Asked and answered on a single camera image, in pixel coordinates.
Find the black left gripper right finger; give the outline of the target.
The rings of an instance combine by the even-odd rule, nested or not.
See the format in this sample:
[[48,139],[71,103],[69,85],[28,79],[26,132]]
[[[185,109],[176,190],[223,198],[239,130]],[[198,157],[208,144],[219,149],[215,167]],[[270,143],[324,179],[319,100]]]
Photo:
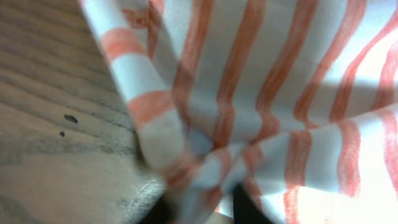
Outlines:
[[234,224],[272,224],[255,206],[241,185],[233,190]]

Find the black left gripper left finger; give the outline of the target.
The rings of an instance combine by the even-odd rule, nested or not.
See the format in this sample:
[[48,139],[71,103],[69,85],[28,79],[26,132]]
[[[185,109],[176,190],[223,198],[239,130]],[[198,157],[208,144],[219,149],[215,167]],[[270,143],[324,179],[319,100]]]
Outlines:
[[173,219],[171,206],[163,195],[137,224],[170,224]]

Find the orange white striped shirt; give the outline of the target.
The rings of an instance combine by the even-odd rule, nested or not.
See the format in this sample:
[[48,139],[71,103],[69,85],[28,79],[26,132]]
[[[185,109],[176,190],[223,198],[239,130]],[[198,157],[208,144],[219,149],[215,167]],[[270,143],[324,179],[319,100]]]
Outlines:
[[396,0],[80,7],[171,223],[397,222]]

